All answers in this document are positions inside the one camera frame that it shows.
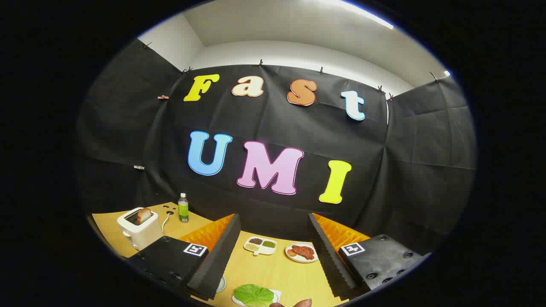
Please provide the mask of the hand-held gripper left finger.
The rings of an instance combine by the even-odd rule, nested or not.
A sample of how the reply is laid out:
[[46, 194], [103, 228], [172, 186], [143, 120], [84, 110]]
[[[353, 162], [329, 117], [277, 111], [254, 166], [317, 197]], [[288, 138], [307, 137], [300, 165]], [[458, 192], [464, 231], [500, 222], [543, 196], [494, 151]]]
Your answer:
[[241, 231], [230, 214], [178, 239], [162, 236], [127, 258], [131, 268], [179, 297], [215, 298]]

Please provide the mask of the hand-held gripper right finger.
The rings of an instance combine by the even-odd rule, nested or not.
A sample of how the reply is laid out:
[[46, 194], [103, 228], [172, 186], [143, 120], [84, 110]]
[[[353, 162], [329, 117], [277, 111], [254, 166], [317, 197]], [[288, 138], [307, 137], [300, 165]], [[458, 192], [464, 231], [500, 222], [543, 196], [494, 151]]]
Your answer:
[[388, 235], [368, 237], [315, 213], [308, 218], [310, 240], [335, 297], [378, 291], [427, 258]]

